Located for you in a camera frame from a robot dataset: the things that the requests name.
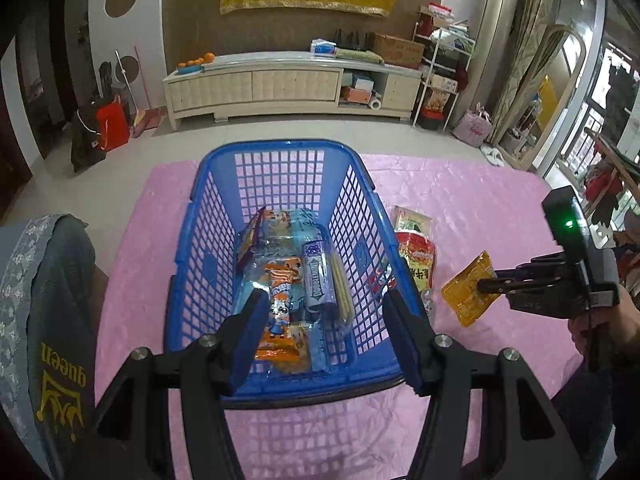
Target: fruit plate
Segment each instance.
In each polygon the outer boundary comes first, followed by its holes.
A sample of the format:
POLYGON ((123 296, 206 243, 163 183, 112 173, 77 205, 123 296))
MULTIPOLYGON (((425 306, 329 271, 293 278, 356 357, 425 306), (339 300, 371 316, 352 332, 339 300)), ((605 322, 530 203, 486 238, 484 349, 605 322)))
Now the fruit plate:
POLYGON ((179 75, 191 74, 191 73, 199 72, 200 70, 202 70, 202 66, 201 65, 183 66, 183 67, 176 68, 176 70, 178 71, 179 75))

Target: mirror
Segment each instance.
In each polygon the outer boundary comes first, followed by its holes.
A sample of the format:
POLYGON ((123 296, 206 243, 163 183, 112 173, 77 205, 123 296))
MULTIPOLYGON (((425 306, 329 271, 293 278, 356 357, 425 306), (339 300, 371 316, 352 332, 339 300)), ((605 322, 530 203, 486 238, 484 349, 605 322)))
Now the mirror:
POLYGON ((586 48, 580 34, 566 25, 546 28, 540 46, 509 111, 497 126, 493 144, 515 169, 527 171, 549 138, 573 94, 586 48), (580 49, 574 70, 562 46, 572 36, 580 49))

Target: human hand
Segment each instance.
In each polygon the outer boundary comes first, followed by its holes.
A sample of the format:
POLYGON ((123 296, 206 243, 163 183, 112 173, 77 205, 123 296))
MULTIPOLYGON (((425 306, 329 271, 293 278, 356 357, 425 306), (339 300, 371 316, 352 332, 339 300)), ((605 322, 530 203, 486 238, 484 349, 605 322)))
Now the human hand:
MULTIPOLYGON (((640 311, 636 309, 631 296, 619 285, 620 303, 610 308, 594 308, 591 311, 591 328, 602 323, 609 323, 609 334, 616 350, 627 358, 640 362, 640 311)), ((571 340, 576 349, 584 355, 587 339, 582 334, 589 329, 589 314, 582 314, 568 323, 571 340)))

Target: pink tablecloth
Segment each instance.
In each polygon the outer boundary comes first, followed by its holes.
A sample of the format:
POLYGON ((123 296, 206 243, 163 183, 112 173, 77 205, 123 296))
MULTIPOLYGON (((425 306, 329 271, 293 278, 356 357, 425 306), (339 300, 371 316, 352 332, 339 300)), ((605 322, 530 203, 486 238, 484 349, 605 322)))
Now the pink tablecloth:
MULTIPOLYGON (((487 250, 497 268, 558 250, 540 202, 545 183, 530 173, 465 161, 364 155, 387 209, 431 216, 438 248, 434 289, 487 250)), ((196 162, 156 167, 123 236, 102 311, 95 370, 100 399, 133 348, 162 351, 169 278, 196 162)), ((436 295, 434 328, 468 348, 520 350, 552 396, 580 362, 562 320, 512 312, 501 298, 463 329, 436 295)), ((389 479, 408 471, 427 399, 404 384, 357 399, 226 417, 247 478, 389 479)), ((466 458, 477 452, 480 404, 472 399, 466 458)), ((179 397, 172 396, 172 447, 178 478, 188 478, 179 397)))

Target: metal screw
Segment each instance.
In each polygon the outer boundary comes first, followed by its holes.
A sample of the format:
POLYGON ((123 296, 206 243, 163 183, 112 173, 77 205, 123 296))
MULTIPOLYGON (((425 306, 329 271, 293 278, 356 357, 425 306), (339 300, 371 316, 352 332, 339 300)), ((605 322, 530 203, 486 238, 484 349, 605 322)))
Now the metal screw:
POLYGON ((215 346, 217 342, 218 340, 213 334, 207 334, 198 339, 199 345, 204 346, 204 348, 211 348, 212 346, 215 346))
POLYGON ((453 345, 453 339, 447 334, 438 334, 434 341, 436 342, 436 346, 439 346, 440 348, 449 348, 453 345))
POLYGON ((507 361, 517 361, 520 358, 520 352, 518 352, 515 348, 505 348, 502 351, 502 355, 504 355, 507 361))
POLYGON ((136 361, 142 361, 142 359, 146 359, 149 355, 149 350, 143 346, 140 348, 136 348, 133 352, 131 352, 131 358, 136 361))

